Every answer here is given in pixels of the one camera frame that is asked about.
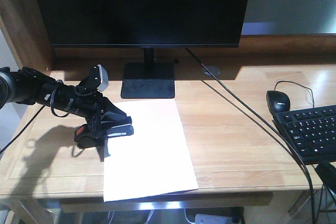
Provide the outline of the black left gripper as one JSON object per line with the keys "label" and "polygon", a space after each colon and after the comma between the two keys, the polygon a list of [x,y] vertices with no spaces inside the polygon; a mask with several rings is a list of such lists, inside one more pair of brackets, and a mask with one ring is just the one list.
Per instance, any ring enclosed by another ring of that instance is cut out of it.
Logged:
{"label": "black left gripper", "polygon": [[98,90],[88,91],[82,83],[65,85],[60,80],[53,82],[52,88],[49,107],[54,116],[83,117],[89,132],[131,132],[131,117]]}

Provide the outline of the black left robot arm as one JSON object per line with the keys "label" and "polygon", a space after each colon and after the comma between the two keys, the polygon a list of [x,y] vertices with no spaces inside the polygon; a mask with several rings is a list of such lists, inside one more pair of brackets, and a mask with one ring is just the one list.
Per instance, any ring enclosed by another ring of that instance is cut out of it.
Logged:
{"label": "black left robot arm", "polygon": [[132,119],[103,96],[107,87],[108,74],[102,65],[93,66],[76,86],[28,67],[1,68],[1,105],[38,103],[50,107],[52,113],[60,110],[85,118],[95,137],[127,135],[132,132]]}

